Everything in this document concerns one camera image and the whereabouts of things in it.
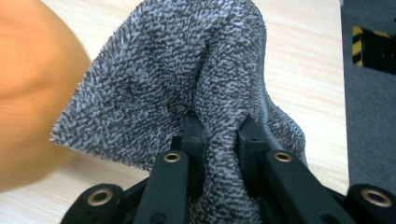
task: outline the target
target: blurry orange object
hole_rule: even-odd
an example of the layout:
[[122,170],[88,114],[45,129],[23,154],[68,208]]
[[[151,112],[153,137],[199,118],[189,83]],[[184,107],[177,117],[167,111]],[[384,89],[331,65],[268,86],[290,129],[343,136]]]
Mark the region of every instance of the blurry orange object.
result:
[[32,183],[76,155],[50,142],[90,60],[40,0],[0,1],[0,191]]

